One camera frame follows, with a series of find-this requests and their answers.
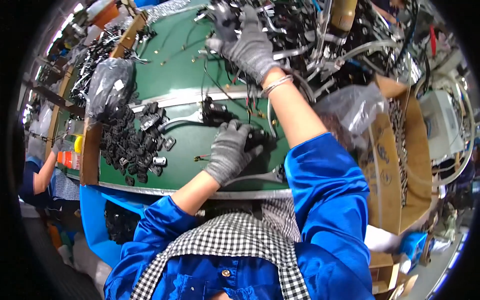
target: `clear plastic bag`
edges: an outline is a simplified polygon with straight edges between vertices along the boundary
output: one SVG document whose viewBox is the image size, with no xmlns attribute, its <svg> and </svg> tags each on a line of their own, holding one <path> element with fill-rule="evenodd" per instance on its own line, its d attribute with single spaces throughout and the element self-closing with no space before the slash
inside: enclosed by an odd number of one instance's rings
<svg viewBox="0 0 480 300">
<path fill-rule="evenodd" d="M 99 63 L 90 81 L 85 114 L 88 129 L 111 117 L 119 104 L 126 104 L 133 87 L 132 60 L 109 58 Z"/>
<path fill-rule="evenodd" d="M 326 127 L 348 150 L 367 147 L 361 134 L 375 121 L 377 114 L 388 113 L 388 103 L 375 83 L 349 85 L 320 100 L 313 109 L 322 120 L 332 119 Z"/>
</svg>

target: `gray glove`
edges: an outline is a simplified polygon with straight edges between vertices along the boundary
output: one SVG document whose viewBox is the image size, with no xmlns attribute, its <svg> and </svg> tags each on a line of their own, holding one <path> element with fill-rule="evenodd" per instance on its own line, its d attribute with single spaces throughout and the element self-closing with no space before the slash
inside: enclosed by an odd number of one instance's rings
<svg viewBox="0 0 480 300">
<path fill-rule="evenodd" d="M 63 139 L 62 138 L 57 139 L 55 141 L 55 144 L 53 144 L 52 152 L 55 153 L 55 155 L 58 155 L 58 153 L 61 150 L 62 145 L 63 145 Z"/>
<path fill-rule="evenodd" d="M 280 63 L 273 60 L 273 46 L 262 32 L 255 9 L 246 5 L 243 7 L 245 17 L 241 24 L 240 39 L 236 42 L 223 42 L 213 37 L 206 40 L 206 45 L 226 59 L 235 63 L 242 71 L 261 83 L 265 75 Z"/>
<path fill-rule="evenodd" d="M 221 186 L 237 177 L 240 172 L 262 151 L 259 145 L 245 152 L 245 142 L 252 126 L 231 120 L 229 124 L 222 123 L 215 141 L 212 144 L 210 162 L 205 172 L 210 174 Z"/>
</svg>

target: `green workbench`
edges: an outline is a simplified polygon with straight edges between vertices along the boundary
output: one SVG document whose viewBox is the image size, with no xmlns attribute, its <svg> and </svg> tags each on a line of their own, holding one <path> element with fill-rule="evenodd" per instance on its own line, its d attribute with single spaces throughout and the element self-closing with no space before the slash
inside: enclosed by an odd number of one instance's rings
<svg viewBox="0 0 480 300">
<path fill-rule="evenodd" d="M 200 0 L 192 0 L 189 5 L 202 3 Z M 181 93 L 186 91 L 182 97 L 189 97 L 189 92 L 202 87 L 204 95 L 212 90 L 214 84 L 204 75 L 204 59 L 197 59 L 198 50 L 204 48 L 205 37 L 210 33 L 211 25 L 207 20 L 201 20 L 201 24 L 193 22 L 197 10 L 182 12 L 173 16 L 158 20 L 152 24 L 152 28 L 158 33 L 146 47 L 142 59 L 149 59 L 152 62 L 146 65 L 136 65 L 136 82 L 139 98 L 144 102 L 146 99 L 164 96 L 172 93 Z M 221 86 L 229 83 L 224 65 L 217 61 L 208 62 L 208 73 Z M 227 106 L 228 110 L 239 117 L 243 122 L 247 122 L 248 114 L 245 108 L 245 99 L 218 100 Z M 263 113 L 267 112 L 267 100 L 259 99 L 257 107 Z M 182 104 L 166 107 L 166 116 L 170 119 L 191 115 L 198 110 L 197 103 Z M 252 124 L 255 127 L 263 127 L 269 132 L 268 121 L 259 117 L 252 116 Z M 259 158 L 253 161 L 243 174 L 261 174 L 273 170 L 277 165 L 282 164 L 285 155 L 288 152 L 288 144 L 283 131 L 276 127 L 277 143 L 276 148 L 271 152 L 263 153 Z M 168 166 L 163 168 L 163 174 L 157 177 L 148 172 L 148 183 L 143 184 L 135 178 L 135 188 L 137 192 L 145 192 L 150 189 L 177 190 L 191 180 L 208 163 L 205 161 L 195 162 L 194 156 L 210 154 L 210 146 L 214 140 L 217 128 L 210 128 L 195 123 L 186 123 L 174 126 L 164 132 L 166 136 L 173 136 L 177 142 L 167 152 L 161 150 L 158 156 L 164 156 L 168 160 Z M 99 184 L 126 189 L 125 176 L 122 176 L 113 166 L 106 164 L 102 157 L 99 168 Z M 257 180 L 242 181 L 224 188 L 224 191 L 271 191 L 278 189 L 287 189 L 286 183 L 262 182 Z"/>
</svg>

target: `white label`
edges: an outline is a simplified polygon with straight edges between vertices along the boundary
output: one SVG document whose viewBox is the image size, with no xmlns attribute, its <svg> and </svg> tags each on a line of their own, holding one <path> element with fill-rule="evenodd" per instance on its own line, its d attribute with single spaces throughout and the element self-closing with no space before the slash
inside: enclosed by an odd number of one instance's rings
<svg viewBox="0 0 480 300">
<path fill-rule="evenodd" d="M 118 80 L 113 84 L 113 87 L 114 87 L 117 91 L 123 89 L 124 86 L 125 86 L 125 85 L 123 85 L 123 82 L 122 82 L 120 79 L 118 79 Z"/>
</svg>

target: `orange bottle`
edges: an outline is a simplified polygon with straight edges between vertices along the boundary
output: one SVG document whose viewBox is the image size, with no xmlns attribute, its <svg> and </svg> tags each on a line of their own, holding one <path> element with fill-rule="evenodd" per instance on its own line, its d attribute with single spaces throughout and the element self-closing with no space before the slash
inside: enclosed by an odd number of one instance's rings
<svg viewBox="0 0 480 300">
<path fill-rule="evenodd" d="M 57 155 L 57 161 L 69 169 L 80 170 L 80 154 L 74 151 L 63 151 Z"/>
</svg>

